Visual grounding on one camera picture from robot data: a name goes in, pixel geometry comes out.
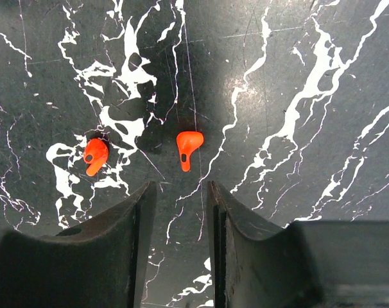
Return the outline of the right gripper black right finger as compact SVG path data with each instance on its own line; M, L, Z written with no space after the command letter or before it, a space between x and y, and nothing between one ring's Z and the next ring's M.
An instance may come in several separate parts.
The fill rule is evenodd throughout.
M207 186L216 307L389 307L389 221L286 228Z

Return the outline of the orange earbud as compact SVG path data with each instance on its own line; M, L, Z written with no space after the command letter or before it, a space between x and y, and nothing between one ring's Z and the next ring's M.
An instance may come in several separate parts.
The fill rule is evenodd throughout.
M191 154L204 143L204 136L196 131L180 132L177 135L176 142L181 169L183 172L188 172L191 168Z
M107 162L109 150L101 139L91 139L83 152L83 160L88 165L86 174L94 176Z

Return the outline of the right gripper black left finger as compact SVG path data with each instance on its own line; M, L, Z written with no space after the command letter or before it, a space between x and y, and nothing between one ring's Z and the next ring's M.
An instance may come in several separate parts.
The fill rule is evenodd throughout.
M0 307L139 307L156 202L147 182L54 236L0 227Z

